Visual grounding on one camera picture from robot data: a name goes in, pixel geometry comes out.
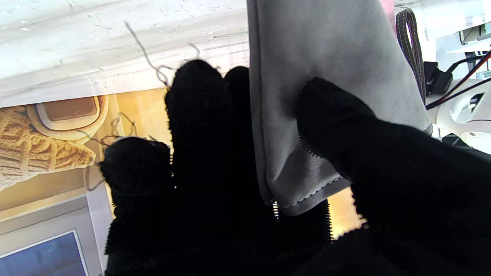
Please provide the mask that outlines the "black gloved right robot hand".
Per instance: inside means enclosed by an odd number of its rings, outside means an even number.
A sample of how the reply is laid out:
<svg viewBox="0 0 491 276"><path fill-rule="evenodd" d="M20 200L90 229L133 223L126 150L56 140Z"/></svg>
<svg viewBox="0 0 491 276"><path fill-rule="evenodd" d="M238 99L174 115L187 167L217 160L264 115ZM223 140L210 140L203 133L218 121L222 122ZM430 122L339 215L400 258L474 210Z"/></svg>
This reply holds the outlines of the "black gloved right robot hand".
<svg viewBox="0 0 491 276"><path fill-rule="evenodd" d="M106 276L490 275L489 161L314 77L295 110L300 150L351 182L367 220L333 241L326 200L279 218L262 201L247 68L188 61L165 104L173 153L120 138L100 163L115 205Z"/></svg>

